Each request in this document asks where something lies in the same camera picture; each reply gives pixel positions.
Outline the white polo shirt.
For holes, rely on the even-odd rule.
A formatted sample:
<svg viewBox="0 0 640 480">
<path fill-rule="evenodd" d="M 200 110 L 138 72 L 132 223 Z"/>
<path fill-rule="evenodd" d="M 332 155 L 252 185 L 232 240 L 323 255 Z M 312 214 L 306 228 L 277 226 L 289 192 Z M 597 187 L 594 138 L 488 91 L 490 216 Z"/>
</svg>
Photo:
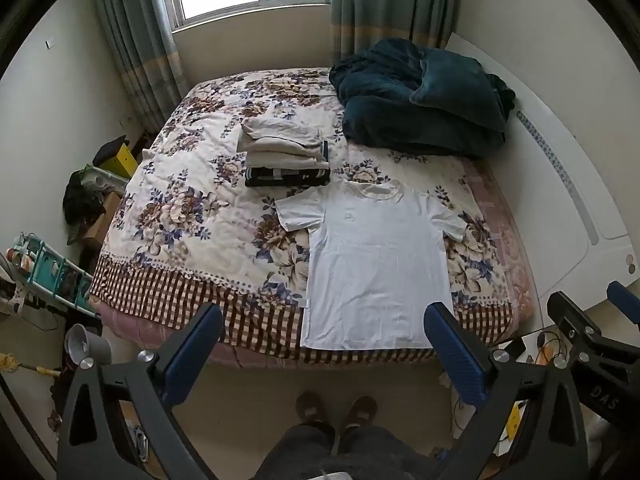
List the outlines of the white polo shirt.
<svg viewBox="0 0 640 480">
<path fill-rule="evenodd" d="M 458 214 L 398 181 L 336 180 L 276 208 L 285 231 L 309 234 L 303 347 L 431 348 L 424 312 L 452 306 L 445 242 L 463 240 Z"/>
</svg>

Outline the white headboard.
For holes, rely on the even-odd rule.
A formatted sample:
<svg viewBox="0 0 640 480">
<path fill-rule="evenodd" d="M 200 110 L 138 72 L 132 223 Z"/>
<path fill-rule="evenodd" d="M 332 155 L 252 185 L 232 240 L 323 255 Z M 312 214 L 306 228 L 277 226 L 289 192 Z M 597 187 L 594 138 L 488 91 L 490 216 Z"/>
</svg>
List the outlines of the white headboard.
<svg viewBox="0 0 640 480">
<path fill-rule="evenodd" d="M 638 260 L 616 203 L 552 109 L 468 40 L 452 35 L 447 48 L 475 58 L 515 93 L 506 143 L 487 163 L 518 228 L 539 303 L 562 290 L 589 310 L 612 281 L 637 281 Z"/>
</svg>

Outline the floral bed blanket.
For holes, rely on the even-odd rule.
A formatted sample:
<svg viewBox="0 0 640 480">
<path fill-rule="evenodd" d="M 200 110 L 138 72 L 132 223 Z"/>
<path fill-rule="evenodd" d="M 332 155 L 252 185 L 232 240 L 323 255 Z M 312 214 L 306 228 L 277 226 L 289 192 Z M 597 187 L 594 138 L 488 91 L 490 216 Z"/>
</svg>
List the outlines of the floral bed blanket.
<svg viewBox="0 0 640 480">
<path fill-rule="evenodd" d="M 102 323 L 160 346 L 203 304 L 219 359 L 422 361 L 425 309 L 484 344 L 516 330 L 498 248 L 466 160 L 348 142 L 324 68 L 202 82 L 143 154 L 90 297 Z"/>
</svg>

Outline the right brown shoe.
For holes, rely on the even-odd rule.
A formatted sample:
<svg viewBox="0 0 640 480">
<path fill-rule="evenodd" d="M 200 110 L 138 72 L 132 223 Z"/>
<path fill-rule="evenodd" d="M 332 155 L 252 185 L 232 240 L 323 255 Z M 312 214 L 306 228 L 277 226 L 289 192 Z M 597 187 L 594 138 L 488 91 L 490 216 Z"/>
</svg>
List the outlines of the right brown shoe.
<svg viewBox="0 0 640 480">
<path fill-rule="evenodd" d="M 349 408 L 343 420 L 341 432 L 370 426 L 376 414 L 378 414 L 378 404 L 372 396 L 360 396 Z"/>
</svg>

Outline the brown shoe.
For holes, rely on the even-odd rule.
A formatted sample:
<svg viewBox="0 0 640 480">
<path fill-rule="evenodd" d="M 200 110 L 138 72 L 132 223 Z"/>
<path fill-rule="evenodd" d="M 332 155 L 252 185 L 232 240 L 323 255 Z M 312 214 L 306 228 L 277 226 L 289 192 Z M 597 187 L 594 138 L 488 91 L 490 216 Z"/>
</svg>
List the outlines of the brown shoe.
<svg viewBox="0 0 640 480">
<path fill-rule="evenodd" d="M 301 393 L 295 402 L 296 414 L 302 424 L 327 422 L 326 410 L 320 396 L 312 391 Z"/>
<path fill-rule="evenodd" d="M 341 432 L 370 426 L 376 414 L 378 414 L 378 404 L 372 396 L 360 396 L 349 408 L 343 420 Z"/>
</svg>

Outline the left brown shoe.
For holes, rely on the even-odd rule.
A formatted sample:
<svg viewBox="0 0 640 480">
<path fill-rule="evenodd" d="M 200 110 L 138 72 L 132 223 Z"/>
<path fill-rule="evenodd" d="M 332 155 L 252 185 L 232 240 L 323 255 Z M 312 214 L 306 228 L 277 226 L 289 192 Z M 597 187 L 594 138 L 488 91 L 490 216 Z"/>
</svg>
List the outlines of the left brown shoe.
<svg viewBox="0 0 640 480">
<path fill-rule="evenodd" d="M 301 393 L 295 402 L 296 414 L 302 424 L 327 422 L 326 410 L 320 396 L 312 391 Z"/>
</svg>

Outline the grey cup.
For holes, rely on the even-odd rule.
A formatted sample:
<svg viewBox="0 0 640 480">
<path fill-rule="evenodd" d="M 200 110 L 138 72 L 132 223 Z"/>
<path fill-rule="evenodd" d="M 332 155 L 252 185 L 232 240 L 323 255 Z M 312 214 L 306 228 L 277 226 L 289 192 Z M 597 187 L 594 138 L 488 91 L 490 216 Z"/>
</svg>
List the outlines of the grey cup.
<svg viewBox="0 0 640 480">
<path fill-rule="evenodd" d="M 89 332 L 81 324 L 75 324 L 68 330 L 64 349 L 76 365 L 88 358 L 93 359 L 96 364 L 108 365 L 113 359 L 110 343 L 102 336 Z"/>
</svg>

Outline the person dark trousers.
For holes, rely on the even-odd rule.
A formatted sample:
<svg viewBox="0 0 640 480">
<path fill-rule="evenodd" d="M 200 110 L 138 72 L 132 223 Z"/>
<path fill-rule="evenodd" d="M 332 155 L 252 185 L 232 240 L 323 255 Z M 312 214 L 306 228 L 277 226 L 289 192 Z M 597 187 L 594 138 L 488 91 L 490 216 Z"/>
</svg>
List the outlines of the person dark trousers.
<svg viewBox="0 0 640 480">
<path fill-rule="evenodd" d="M 350 428 L 334 448 L 326 422 L 298 424 L 268 453 L 256 479 L 431 479 L 438 461 L 378 426 Z"/>
</svg>

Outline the black white folded garment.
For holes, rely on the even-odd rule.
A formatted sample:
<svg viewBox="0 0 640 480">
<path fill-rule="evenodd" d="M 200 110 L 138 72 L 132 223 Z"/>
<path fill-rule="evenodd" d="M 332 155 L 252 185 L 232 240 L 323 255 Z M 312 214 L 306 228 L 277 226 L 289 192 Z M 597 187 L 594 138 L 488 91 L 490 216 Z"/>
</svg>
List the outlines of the black white folded garment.
<svg viewBox="0 0 640 480">
<path fill-rule="evenodd" d="M 329 144 L 320 144 L 320 158 L 278 152 L 247 153 L 246 186 L 315 186 L 330 180 Z"/>
</svg>

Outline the teal storage rack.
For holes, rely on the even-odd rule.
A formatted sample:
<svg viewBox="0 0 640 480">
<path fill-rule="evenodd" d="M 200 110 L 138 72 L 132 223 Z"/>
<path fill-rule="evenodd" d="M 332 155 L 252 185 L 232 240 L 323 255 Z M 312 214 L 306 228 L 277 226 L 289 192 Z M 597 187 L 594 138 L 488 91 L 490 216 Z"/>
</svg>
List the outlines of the teal storage rack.
<svg viewBox="0 0 640 480">
<path fill-rule="evenodd" d="M 55 309 L 99 318 L 89 301 L 93 276 L 34 233 L 22 233 L 3 257 L 16 285 L 17 301 L 37 298 Z"/>
</svg>

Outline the yellow box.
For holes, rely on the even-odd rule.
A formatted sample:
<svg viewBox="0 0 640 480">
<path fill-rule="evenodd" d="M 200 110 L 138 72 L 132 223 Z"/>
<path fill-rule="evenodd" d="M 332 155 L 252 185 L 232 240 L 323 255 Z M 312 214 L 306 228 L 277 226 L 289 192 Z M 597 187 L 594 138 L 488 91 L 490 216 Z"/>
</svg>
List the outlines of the yellow box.
<svg viewBox="0 0 640 480">
<path fill-rule="evenodd" d="M 100 168 L 116 174 L 116 176 L 130 179 L 134 176 L 138 168 L 138 163 L 134 159 L 126 144 L 122 144 L 118 151 L 109 159 L 107 159 Z"/>
</svg>

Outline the beige folded garment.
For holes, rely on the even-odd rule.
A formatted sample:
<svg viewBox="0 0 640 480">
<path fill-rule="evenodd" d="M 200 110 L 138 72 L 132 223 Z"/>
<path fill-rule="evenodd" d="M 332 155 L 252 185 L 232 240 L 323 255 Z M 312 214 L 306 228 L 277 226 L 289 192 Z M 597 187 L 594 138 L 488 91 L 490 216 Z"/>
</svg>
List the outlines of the beige folded garment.
<svg viewBox="0 0 640 480">
<path fill-rule="evenodd" d="M 327 170 L 326 144 L 316 127 L 271 117 L 242 121 L 236 150 L 247 167 L 281 170 Z"/>
</svg>

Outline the left green curtain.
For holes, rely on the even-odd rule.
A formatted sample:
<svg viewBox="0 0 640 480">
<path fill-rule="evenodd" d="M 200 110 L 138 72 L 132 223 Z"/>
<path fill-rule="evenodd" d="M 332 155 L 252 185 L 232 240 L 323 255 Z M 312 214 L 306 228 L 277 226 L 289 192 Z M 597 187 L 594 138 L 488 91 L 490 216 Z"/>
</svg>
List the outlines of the left green curtain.
<svg viewBox="0 0 640 480">
<path fill-rule="evenodd" d="M 164 0 L 94 0 L 140 124 L 158 133 L 189 92 Z"/>
</svg>

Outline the green curtain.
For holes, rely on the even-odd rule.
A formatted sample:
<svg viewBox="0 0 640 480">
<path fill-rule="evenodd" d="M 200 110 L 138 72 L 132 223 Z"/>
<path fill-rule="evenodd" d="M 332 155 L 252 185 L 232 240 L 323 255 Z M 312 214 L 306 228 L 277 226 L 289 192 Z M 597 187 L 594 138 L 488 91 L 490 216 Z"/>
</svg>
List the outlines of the green curtain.
<svg viewBox="0 0 640 480">
<path fill-rule="evenodd" d="M 331 0 L 333 58 L 346 58 L 384 38 L 441 48 L 456 10 L 457 0 Z"/>
<path fill-rule="evenodd" d="M 164 0 L 94 0 L 140 124 L 158 133 L 189 92 Z"/>
</svg>

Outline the right green curtain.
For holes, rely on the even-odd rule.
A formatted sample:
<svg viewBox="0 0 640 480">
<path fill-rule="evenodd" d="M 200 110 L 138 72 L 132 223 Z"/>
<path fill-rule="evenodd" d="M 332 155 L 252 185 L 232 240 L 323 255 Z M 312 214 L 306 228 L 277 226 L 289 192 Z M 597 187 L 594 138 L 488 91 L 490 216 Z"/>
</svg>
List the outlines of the right green curtain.
<svg viewBox="0 0 640 480">
<path fill-rule="evenodd" d="M 346 58 L 384 38 L 441 48 L 456 10 L 457 0 L 331 0 L 333 58 Z"/>
</svg>

